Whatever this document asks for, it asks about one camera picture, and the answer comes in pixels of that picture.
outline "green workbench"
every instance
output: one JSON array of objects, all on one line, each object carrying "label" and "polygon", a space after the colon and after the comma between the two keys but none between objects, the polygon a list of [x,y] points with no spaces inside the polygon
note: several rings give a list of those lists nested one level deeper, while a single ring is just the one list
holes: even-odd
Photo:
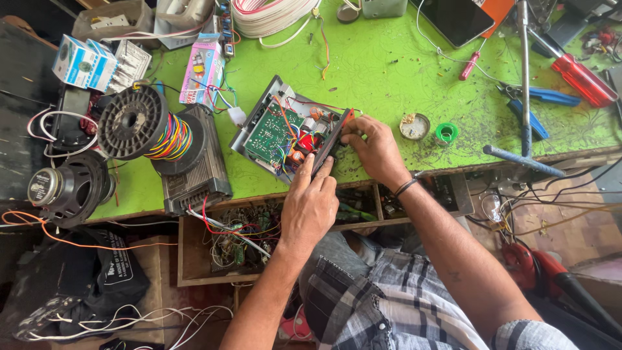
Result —
[{"label": "green workbench", "polygon": [[[499,93],[496,82],[477,69],[466,82],[459,81],[458,75],[464,64],[442,59],[418,33],[414,6],[409,4],[402,17],[369,20],[361,15],[356,22],[344,25],[335,15],[340,4],[340,0],[323,1],[320,7],[330,44],[330,68],[326,80],[322,80],[321,72],[314,67],[326,64],[320,20],[312,19],[294,40],[276,49],[263,48],[257,39],[246,38],[235,46],[236,57],[226,65],[226,71],[237,72],[229,73],[227,80],[236,89],[238,105],[246,113],[253,109],[272,77],[278,74],[294,91],[316,102],[357,108],[391,126],[410,170],[459,171],[499,162],[498,158],[482,153],[486,144],[521,152],[518,119],[506,106],[508,99]],[[281,42],[293,34],[304,19],[306,17],[265,38],[264,43]],[[468,60],[482,43],[482,39],[477,39],[460,50],[453,50],[423,17],[419,23],[421,31],[454,59]],[[311,32],[314,36],[309,44]],[[575,39],[566,49],[582,57],[581,44]],[[483,47],[478,63],[496,78],[520,83],[520,46],[513,30],[501,26]],[[151,79],[180,88],[189,54],[189,46],[166,50],[158,67],[161,54],[155,50],[153,67],[158,68]],[[545,59],[533,51],[530,54],[533,86],[578,96],[550,68],[552,59]],[[606,55],[591,56],[583,63],[588,67],[598,65],[599,70],[613,65]],[[171,111],[184,109],[178,103],[177,92],[166,89],[165,95]],[[581,151],[592,150],[598,154],[600,150],[611,151],[622,145],[618,112],[613,106],[597,110],[585,101],[575,108],[534,102],[532,111],[550,134],[549,139],[534,142],[534,157],[541,156],[543,160],[547,157],[572,158]],[[413,112],[426,115],[432,125],[432,131],[419,142],[401,137],[398,130],[400,119]],[[284,183],[229,149],[237,127],[230,122],[226,112],[215,115],[215,121],[234,199],[287,191]],[[446,121],[456,124],[460,134],[453,145],[439,148],[432,133],[439,123]],[[140,212],[148,214],[164,207],[161,180],[148,159],[132,160],[120,166],[118,172],[119,206],[115,200],[109,201],[99,206],[90,219],[127,217]],[[338,153],[332,175],[339,183],[369,178],[351,148]]]}]

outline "plaid shirt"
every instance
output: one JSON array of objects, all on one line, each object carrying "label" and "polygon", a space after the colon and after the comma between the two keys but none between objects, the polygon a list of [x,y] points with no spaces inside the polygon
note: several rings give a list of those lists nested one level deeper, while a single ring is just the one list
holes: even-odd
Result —
[{"label": "plaid shirt", "polygon": [[426,258],[385,250],[368,278],[320,257],[305,315],[325,349],[576,349],[546,323],[516,320],[489,344],[475,331]]}]

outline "red screwdriver handle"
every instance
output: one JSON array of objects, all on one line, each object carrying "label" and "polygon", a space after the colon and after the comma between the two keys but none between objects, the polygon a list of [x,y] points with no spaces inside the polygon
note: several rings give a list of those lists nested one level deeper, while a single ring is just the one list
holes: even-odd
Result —
[{"label": "red screwdriver handle", "polygon": [[551,67],[596,108],[607,107],[618,100],[618,94],[609,85],[571,54],[561,56]]},{"label": "red screwdriver handle", "polygon": [[480,52],[479,51],[475,51],[473,53],[473,55],[471,56],[471,59],[469,60],[469,63],[466,64],[465,69],[462,71],[462,74],[460,74],[460,76],[458,77],[458,79],[460,80],[466,80],[469,76],[469,74],[471,74],[471,71],[473,70],[473,67],[475,67],[475,62],[477,62],[477,60],[480,58]]}]

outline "circuit board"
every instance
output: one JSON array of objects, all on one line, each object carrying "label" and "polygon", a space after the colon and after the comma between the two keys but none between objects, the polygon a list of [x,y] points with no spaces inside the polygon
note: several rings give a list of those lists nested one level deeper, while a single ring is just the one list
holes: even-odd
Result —
[{"label": "circuit board", "polygon": [[[276,155],[274,150],[287,144],[289,128],[285,123],[279,105],[271,103],[268,108],[272,113],[266,110],[244,143],[244,148],[253,157],[269,164],[271,161],[277,163],[281,161],[281,157]],[[304,121],[304,117],[301,118],[296,112],[285,108],[284,110],[287,121],[291,125],[300,126]]]}]

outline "jeans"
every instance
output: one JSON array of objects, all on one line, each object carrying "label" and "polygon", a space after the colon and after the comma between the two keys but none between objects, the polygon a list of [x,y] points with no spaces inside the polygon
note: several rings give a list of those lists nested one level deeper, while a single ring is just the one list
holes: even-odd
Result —
[{"label": "jeans", "polygon": [[[471,232],[464,217],[457,220],[467,232]],[[303,302],[306,302],[304,298],[307,295],[309,278],[315,272],[320,256],[329,259],[352,277],[367,277],[378,259],[383,256],[385,248],[425,255],[421,239],[410,223],[378,227],[367,237],[353,231],[328,232],[315,246],[298,277]]]}]

